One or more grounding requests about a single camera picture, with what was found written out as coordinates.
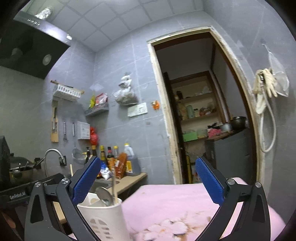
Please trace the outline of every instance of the kitchen sink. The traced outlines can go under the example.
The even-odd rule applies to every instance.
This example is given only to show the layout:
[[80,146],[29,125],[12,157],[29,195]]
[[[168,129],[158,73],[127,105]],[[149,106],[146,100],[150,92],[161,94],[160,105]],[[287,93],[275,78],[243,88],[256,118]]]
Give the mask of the kitchen sink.
[[112,179],[110,179],[110,180],[96,179],[94,181],[93,185],[91,186],[91,189],[89,190],[89,192],[95,193],[97,187],[104,187],[104,188],[108,189],[112,186],[113,186]]

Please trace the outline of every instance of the table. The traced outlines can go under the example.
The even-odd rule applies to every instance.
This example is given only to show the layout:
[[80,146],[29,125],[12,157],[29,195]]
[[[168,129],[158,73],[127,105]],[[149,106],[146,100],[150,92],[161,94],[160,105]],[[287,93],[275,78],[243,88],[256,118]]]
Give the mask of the table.
[[[138,175],[138,176],[134,176],[134,177],[125,176],[121,180],[116,179],[117,181],[119,181],[119,183],[117,183],[115,185],[117,194],[121,194],[124,191],[128,190],[130,187],[132,187],[133,185],[135,185],[136,183],[138,183],[139,181],[144,179],[146,176],[147,176],[146,172],[141,172],[141,174]],[[108,188],[107,190],[110,193],[112,193],[112,187]],[[61,206],[59,205],[59,203],[58,202],[53,202],[53,204],[54,204],[54,208],[55,208],[55,210],[57,212],[57,216],[58,216],[59,221],[61,222],[61,224],[66,223],[67,220],[66,220],[66,218],[65,218],[65,216],[63,214],[63,211],[62,211]]]

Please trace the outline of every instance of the white cable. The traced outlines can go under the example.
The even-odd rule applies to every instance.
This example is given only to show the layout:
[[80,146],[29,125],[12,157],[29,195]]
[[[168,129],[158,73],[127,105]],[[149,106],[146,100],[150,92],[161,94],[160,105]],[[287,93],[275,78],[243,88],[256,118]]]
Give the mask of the white cable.
[[272,147],[274,146],[274,143],[276,141],[276,120],[274,118],[274,114],[272,112],[272,109],[270,107],[270,104],[268,102],[268,99],[267,99],[267,96],[266,96],[266,92],[265,91],[262,91],[263,93],[263,96],[265,98],[265,102],[266,102],[266,105],[267,105],[267,108],[269,110],[269,113],[271,115],[271,119],[272,119],[272,124],[274,126],[274,134],[273,134],[273,138],[272,138],[272,142],[270,144],[270,146],[267,148],[267,149],[264,149],[263,147],[263,143],[265,143],[264,139],[263,139],[263,122],[264,122],[264,112],[261,114],[261,120],[260,120],[260,147],[261,147],[261,150],[264,152],[264,153],[267,153],[269,152]]

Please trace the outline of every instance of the range hood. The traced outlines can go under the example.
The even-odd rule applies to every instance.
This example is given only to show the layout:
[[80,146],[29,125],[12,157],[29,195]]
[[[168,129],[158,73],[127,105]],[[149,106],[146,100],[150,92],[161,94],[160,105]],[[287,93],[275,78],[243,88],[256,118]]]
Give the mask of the range hood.
[[45,79],[71,39],[46,20],[20,11],[0,39],[0,66]]

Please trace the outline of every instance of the door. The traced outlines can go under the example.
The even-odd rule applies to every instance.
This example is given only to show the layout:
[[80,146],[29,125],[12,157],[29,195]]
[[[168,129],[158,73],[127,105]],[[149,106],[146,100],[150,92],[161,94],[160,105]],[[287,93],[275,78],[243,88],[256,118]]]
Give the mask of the door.
[[189,183],[188,168],[187,168],[187,161],[186,161],[185,146],[184,146],[184,141],[183,141],[183,133],[182,133],[180,119],[179,119],[179,115],[178,115],[178,111],[177,111],[177,103],[175,100],[175,96],[174,96],[173,89],[170,84],[170,79],[169,79],[167,72],[163,73],[163,79],[164,79],[165,88],[166,88],[166,91],[168,94],[170,108],[173,112],[172,114],[173,114],[174,126],[175,126],[175,129],[177,130],[178,148],[179,148],[179,153],[180,153],[180,163],[181,163],[183,184],[187,184],[187,183]]

